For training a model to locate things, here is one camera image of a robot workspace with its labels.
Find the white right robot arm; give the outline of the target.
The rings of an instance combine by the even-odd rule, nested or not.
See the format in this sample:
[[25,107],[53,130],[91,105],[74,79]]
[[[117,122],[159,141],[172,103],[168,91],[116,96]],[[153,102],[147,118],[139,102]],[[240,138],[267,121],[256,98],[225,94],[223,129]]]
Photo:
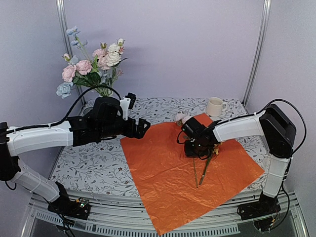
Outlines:
[[276,104],[270,104],[256,114],[227,121],[216,120],[209,126],[190,118],[182,125],[181,131],[188,137],[184,142],[185,155],[199,159],[211,157],[220,143],[236,138],[262,136],[267,143],[271,161],[262,191],[266,197],[256,203],[255,211],[259,215],[266,215],[274,208],[272,198],[277,197],[286,177],[296,136],[295,125]]

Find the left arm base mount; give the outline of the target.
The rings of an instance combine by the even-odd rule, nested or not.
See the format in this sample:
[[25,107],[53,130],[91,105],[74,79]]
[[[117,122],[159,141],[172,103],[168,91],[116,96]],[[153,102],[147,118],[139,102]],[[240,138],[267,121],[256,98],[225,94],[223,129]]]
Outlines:
[[59,189],[60,197],[57,200],[50,202],[47,210],[61,216],[87,220],[91,209],[89,200],[82,197],[79,197],[76,200],[70,200],[64,186],[59,182],[55,182],[55,184]]

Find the yellow small flower sprig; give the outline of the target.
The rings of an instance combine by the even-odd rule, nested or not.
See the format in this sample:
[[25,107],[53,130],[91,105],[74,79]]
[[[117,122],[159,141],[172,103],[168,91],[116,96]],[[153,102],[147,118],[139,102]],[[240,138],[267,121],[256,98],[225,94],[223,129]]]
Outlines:
[[216,158],[216,157],[219,155],[219,147],[220,147],[220,145],[222,145],[222,142],[220,142],[219,144],[214,145],[214,148],[213,148],[213,150],[212,150],[212,153],[207,157],[207,159],[206,159],[206,165],[205,165],[205,168],[204,168],[204,170],[203,170],[201,179],[200,179],[200,181],[199,181],[199,185],[202,185],[202,184],[203,184],[203,181],[204,181],[204,179],[205,179],[205,176],[206,176],[208,167],[209,167],[209,165],[210,165],[212,159]]

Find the white rose flower stem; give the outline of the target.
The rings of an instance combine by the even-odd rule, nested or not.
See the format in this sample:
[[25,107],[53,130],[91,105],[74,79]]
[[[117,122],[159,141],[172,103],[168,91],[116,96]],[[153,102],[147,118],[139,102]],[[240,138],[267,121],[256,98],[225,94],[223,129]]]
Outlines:
[[106,55],[106,66],[110,70],[107,77],[107,86],[113,87],[114,82],[123,75],[123,71],[119,68],[124,53],[124,42],[125,40],[120,38],[115,43],[112,43],[107,50]]

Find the small blue flower stem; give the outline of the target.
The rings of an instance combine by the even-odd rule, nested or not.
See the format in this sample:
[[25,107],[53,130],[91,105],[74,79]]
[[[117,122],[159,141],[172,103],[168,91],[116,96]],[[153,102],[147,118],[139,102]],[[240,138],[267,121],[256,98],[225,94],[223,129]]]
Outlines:
[[86,46],[88,44],[88,41],[81,40],[79,38],[80,32],[81,32],[81,30],[77,26],[74,26],[74,27],[66,30],[66,35],[73,37],[73,39],[70,42],[70,45],[73,47],[76,47],[83,54],[83,56],[85,57],[86,60],[91,61],[91,58],[86,51]]

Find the pink rose flower stem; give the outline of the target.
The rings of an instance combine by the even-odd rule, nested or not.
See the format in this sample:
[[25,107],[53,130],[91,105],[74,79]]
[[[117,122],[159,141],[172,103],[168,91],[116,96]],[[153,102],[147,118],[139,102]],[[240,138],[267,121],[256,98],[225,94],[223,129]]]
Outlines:
[[97,74],[100,77],[100,84],[105,84],[107,80],[107,70],[110,69],[110,67],[106,63],[105,57],[107,56],[107,50],[106,50],[107,44],[105,42],[100,43],[100,48],[95,50],[92,53],[93,56],[93,63],[92,67],[94,71],[97,72]]

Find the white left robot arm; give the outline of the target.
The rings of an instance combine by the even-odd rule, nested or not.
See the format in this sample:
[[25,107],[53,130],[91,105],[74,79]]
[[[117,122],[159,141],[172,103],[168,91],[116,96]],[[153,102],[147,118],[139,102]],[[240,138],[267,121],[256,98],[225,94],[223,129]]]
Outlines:
[[83,116],[62,122],[33,125],[29,128],[0,124],[0,179],[16,183],[31,193],[42,196],[62,214],[70,214],[73,203],[63,186],[33,170],[21,157],[24,154],[46,155],[62,147],[78,147],[112,140],[119,135],[141,139],[151,124],[145,119],[129,117],[133,100],[99,97]]

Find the orange tissue paper sheet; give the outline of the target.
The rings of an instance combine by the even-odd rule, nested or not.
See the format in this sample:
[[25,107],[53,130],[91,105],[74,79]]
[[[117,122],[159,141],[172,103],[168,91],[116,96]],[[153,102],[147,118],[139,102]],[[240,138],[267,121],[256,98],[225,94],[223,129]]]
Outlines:
[[236,140],[224,142],[199,185],[206,161],[184,154],[184,139],[174,122],[153,125],[144,138],[123,138],[121,146],[133,181],[159,235],[181,227],[239,194],[263,169]]

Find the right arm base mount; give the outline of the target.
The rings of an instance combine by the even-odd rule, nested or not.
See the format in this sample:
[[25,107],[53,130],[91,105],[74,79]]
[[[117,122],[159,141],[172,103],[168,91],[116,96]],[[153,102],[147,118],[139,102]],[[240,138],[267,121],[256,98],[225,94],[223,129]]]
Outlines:
[[[269,197],[261,192],[259,200],[246,204],[241,204],[237,208],[237,214],[242,220],[259,218],[266,215],[272,215],[280,212],[281,208],[277,197]],[[276,221],[276,217],[254,221],[254,226],[261,232],[270,231]]]

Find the white ribbed ceramic vase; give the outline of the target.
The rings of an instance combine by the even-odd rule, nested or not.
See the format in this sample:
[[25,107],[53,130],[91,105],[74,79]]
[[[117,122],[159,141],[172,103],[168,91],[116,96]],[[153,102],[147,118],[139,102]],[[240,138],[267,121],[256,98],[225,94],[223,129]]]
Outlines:
[[113,96],[113,92],[109,89],[101,89],[100,90],[100,97],[112,97]]

